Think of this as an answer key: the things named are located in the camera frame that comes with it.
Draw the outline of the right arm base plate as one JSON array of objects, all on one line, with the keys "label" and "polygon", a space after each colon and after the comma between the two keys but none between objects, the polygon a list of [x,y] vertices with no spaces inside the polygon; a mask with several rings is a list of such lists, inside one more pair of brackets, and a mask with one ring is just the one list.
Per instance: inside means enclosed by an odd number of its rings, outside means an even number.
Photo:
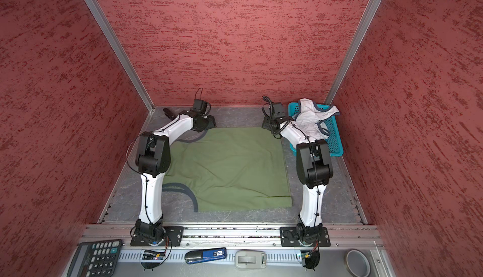
[{"label": "right arm base plate", "polygon": [[314,248],[316,241],[320,248],[331,246],[328,230],[325,227],[319,227],[315,233],[309,231],[309,236],[306,236],[305,240],[301,239],[301,231],[296,227],[280,227],[279,233],[282,247]]}]

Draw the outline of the teal plastic basket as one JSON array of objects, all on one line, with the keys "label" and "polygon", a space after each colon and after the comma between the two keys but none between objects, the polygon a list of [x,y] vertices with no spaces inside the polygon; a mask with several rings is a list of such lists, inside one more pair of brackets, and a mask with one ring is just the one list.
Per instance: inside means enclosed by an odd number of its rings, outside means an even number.
[{"label": "teal plastic basket", "polygon": [[[288,115],[290,117],[295,118],[299,112],[300,112],[300,107],[297,102],[292,102],[288,104]],[[343,146],[342,146],[342,141],[338,131],[338,126],[337,126],[337,121],[335,116],[332,116],[331,118],[324,120],[324,123],[327,126],[327,130],[330,133],[329,137],[327,138],[330,155],[332,157],[342,156]]]}]

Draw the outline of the olive green tank top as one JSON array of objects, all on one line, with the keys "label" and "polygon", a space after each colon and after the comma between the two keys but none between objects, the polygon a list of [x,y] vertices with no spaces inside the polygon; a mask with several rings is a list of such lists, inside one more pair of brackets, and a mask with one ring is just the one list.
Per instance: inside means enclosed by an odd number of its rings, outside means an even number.
[{"label": "olive green tank top", "polygon": [[195,142],[176,141],[164,184],[186,186],[200,212],[293,205],[283,145],[262,128],[214,128]]}]

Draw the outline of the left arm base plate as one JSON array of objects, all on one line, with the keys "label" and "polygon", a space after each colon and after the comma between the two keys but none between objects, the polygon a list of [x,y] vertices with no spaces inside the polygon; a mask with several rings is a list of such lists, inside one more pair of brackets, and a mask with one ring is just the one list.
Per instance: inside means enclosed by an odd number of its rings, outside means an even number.
[{"label": "left arm base plate", "polygon": [[163,227],[162,234],[157,239],[150,239],[143,236],[138,227],[134,227],[131,232],[130,245],[150,248],[178,247],[181,244],[183,231],[183,227]]}]

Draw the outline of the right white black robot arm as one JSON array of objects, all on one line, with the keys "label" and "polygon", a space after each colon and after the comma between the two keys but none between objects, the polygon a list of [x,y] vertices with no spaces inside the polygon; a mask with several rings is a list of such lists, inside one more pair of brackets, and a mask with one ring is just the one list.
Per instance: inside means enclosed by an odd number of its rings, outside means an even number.
[{"label": "right white black robot arm", "polygon": [[310,136],[309,131],[287,116],[280,102],[263,96],[262,128],[275,138],[285,138],[296,148],[296,172],[303,185],[303,204],[299,213],[297,240],[311,246],[324,237],[321,208],[323,194],[333,176],[332,160],[327,141]]}]

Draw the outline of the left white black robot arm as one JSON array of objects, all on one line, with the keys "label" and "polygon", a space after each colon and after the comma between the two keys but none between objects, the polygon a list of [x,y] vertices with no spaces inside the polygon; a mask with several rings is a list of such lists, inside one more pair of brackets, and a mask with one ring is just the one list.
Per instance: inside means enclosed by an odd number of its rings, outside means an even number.
[{"label": "left white black robot arm", "polygon": [[172,162],[171,145],[190,130],[205,133],[215,128],[215,117],[210,115],[210,111],[211,105],[197,98],[189,110],[177,115],[165,108],[163,112],[171,121],[138,137],[135,164],[142,179],[142,205],[134,234],[150,246],[167,244],[169,240],[163,227],[161,202],[164,176]]}]

